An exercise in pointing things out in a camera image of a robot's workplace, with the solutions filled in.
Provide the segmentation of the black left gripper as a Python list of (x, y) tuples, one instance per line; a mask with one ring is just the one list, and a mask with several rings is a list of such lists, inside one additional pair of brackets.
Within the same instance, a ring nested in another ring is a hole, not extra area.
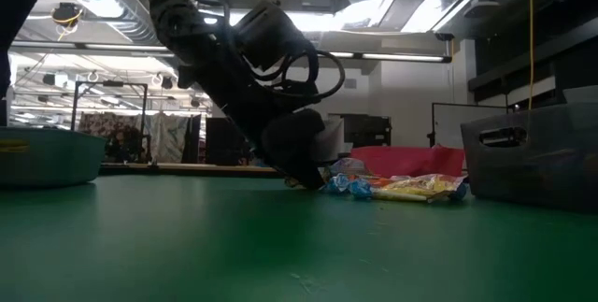
[(324, 185), (307, 146), (324, 129), (321, 115), (308, 108), (325, 97), (315, 85), (320, 68), (316, 50), (277, 54), (275, 60), (282, 64), (270, 74), (256, 73), (234, 49), (186, 49), (177, 57), (180, 79), (198, 83), (256, 150), (300, 145), (298, 156), (269, 156), (287, 187), (318, 190)]

